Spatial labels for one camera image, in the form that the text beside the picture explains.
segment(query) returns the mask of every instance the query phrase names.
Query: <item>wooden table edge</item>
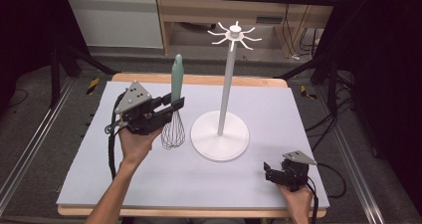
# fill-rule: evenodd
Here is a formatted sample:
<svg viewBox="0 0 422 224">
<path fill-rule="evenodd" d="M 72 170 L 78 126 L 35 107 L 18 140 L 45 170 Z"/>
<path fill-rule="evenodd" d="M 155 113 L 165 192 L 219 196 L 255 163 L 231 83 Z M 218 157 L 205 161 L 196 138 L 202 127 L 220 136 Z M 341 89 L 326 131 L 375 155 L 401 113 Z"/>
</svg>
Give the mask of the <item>wooden table edge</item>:
<svg viewBox="0 0 422 224">
<path fill-rule="evenodd" d="M 64 216 L 88 216 L 94 207 L 59 205 L 58 211 Z M 316 217 L 325 216 L 326 209 L 319 208 Z M 174 209 L 174 208 L 121 208 L 120 216 L 184 217 L 184 218 L 284 218 L 290 214 L 287 209 Z"/>
<path fill-rule="evenodd" d="M 184 75 L 183 84 L 186 85 L 224 85 L 224 77 L 222 76 L 203 76 L 203 75 Z M 134 73 L 118 73 L 112 79 L 113 82 L 133 82 L 141 83 L 164 83 L 168 84 L 171 81 L 169 74 L 134 74 Z M 233 86 L 246 87 L 280 87 L 287 88 L 286 81 L 282 79 L 260 78 L 260 77 L 233 77 Z"/>
</svg>

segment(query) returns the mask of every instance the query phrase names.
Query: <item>whisk handle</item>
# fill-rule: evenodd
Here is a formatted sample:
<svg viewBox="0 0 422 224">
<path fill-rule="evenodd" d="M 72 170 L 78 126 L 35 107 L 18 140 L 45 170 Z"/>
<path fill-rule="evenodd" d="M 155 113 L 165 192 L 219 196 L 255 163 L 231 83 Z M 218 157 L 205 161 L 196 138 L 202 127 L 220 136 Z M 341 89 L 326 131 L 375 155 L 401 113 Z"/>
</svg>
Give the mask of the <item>whisk handle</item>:
<svg viewBox="0 0 422 224">
<path fill-rule="evenodd" d="M 182 56 L 177 54 L 171 69 L 171 101 L 175 102 L 180 99 L 183 84 L 183 65 Z"/>
</svg>

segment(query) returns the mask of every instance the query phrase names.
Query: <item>whisk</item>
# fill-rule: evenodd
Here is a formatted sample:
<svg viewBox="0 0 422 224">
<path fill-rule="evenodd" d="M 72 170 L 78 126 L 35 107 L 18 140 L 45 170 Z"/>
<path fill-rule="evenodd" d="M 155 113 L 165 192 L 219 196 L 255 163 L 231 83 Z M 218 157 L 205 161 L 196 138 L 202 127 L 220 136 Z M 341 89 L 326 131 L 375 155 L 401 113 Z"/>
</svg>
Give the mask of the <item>whisk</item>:
<svg viewBox="0 0 422 224">
<path fill-rule="evenodd" d="M 171 69 L 171 101 L 180 99 L 183 84 L 182 56 L 178 54 Z M 185 132 L 179 111 L 173 113 L 171 122 L 164 126 L 161 133 L 161 143 L 166 149 L 180 146 L 185 141 Z"/>
</svg>

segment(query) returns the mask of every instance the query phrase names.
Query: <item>wrist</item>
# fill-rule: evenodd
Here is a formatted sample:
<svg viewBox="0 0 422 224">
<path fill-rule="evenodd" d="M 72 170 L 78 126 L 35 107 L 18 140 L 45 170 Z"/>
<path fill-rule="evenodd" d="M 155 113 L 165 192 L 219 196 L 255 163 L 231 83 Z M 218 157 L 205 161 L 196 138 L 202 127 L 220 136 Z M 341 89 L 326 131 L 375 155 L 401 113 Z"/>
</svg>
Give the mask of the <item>wrist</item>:
<svg viewBox="0 0 422 224">
<path fill-rule="evenodd" d="M 120 172 L 122 174 L 133 176 L 138 167 L 139 167 L 139 164 L 123 160 L 120 163 L 120 167 L 118 169 L 118 172 Z"/>
</svg>

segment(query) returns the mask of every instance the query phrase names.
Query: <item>white tabletop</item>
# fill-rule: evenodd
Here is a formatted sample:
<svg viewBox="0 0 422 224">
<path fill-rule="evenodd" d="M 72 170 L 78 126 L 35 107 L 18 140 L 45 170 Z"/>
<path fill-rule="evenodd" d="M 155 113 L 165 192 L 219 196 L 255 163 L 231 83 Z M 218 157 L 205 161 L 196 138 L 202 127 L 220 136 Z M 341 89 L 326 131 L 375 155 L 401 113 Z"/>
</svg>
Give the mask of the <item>white tabletop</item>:
<svg viewBox="0 0 422 224">
<path fill-rule="evenodd" d="M 112 107 L 130 83 L 108 82 L 92 124 L 67 175 L 57 203 L 61 206 L 94 206 L 111 182 L 107 165 L 104 129 L 110 123 Z M 170 92 L 168 84 L 142 85 L 154 96 Z M 282 154 L 301 150 L 313 157 L 291 89 L 232 87 L 228 112 L 240 117 L 250 132 L 246 151 L 229 162 L 204 158 L 193 147 L 190 128 L 206 112 L 218 111 L 221 86 L 184 85 L 185 107 L 180 110 L 186 141 L 166 150 L 160 138 L 132 179 L 125 207 L 286 209 L 286 201 L 274 183 L 265 179 L 263 163 L 281 169 Z M 115 166 L 121 161 L 115 139 Z M 317 168 L 309 177 L 316 185 L 319 207 L 329 206 Z"/>
</svg>

